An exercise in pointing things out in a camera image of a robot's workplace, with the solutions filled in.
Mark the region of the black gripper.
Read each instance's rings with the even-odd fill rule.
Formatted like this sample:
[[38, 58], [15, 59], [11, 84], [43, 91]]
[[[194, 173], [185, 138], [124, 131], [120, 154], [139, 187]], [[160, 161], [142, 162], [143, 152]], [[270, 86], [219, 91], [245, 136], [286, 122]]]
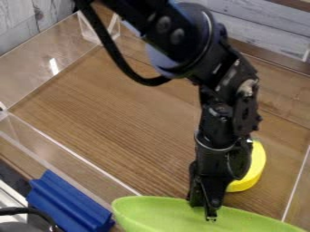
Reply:
[[253, 138], [238, 139], [226, 148], [217, 149], [197, 133], [197, 161], [189, 166], [187, 201], [191, 207], [205, 208], [207, 221], [217, 220], [217, 210], [230, 183], [242, 180], [253, 163]]

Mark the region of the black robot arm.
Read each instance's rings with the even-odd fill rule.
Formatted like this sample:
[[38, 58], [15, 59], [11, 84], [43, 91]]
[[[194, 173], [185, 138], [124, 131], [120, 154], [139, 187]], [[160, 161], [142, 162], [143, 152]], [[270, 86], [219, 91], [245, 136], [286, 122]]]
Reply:
[[259, 78], [253, 65], [229, 44], [226, 27], [205, 5], [174, 0], [100, 0], [134, 27], [148, 46], [160, 75], [147, 79], [127, 64], [108, 34], [100, 38], [127, 76], [147, 86], [186, 78], [199, 89], [201, 122], [190, 164], [187, 201], [217, 220], [226, 189], [251, 166], [251, 133], [259, 129]]

